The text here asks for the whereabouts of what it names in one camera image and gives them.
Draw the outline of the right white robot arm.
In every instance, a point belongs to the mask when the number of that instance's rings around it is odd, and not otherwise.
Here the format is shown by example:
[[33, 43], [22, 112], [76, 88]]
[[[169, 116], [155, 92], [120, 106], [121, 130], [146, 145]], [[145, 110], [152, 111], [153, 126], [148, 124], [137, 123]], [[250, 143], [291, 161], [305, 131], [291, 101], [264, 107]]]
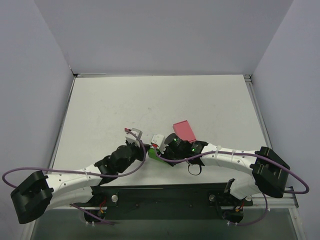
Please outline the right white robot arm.
[[223, 148], [205, 141], [188, 142], [175, 133], [164, 140], [160, 155], [172, 164], [186, 161], [191, 165], [217, 166], [245, 173], [244, 178], [232, 177], [226, 192], [236, 199], [263, 193], [272, 198], [282, 198], [290, 167], [271, 148], [243, 151]]

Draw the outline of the green paper box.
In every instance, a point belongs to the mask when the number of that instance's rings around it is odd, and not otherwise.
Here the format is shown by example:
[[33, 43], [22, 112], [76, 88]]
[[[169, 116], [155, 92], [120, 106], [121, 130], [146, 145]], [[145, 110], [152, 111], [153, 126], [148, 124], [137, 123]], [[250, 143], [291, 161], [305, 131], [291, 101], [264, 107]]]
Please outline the green paper box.
[[150, 159], [153, 159], [153, 160], [156, 160], [160, 163], [163, 163], [163, 164], [167, 164], [171, 167], [173, 167], [173, 165], [170, 163], [170, 162], [166, 162], [166, 161], [163, 161], [161, 160], [159, 157], [156, 156], [156, 151], [153, 149], [153, 148], [150, 148], [148, 151], [147, 151], [147, 155]]

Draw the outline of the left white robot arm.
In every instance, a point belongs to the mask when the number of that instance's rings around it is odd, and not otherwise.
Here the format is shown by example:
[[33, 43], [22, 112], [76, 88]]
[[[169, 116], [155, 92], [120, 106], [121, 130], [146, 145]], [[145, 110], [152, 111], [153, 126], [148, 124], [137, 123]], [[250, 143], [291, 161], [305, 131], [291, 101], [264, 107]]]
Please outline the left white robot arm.
[[53, 205], [53, 201], [67, 195], [70, 204], [71, 192], [110, 183], [126, 177], [125, 170], [136, 160], [144, 163], [150, 146], [126, 143], [112, 154], [80, 170], [54, 169], [51, 174], [38, 170], [29, 175], [11, 192], [10, 197], [20, 224], [30, 223], [41, 217]]

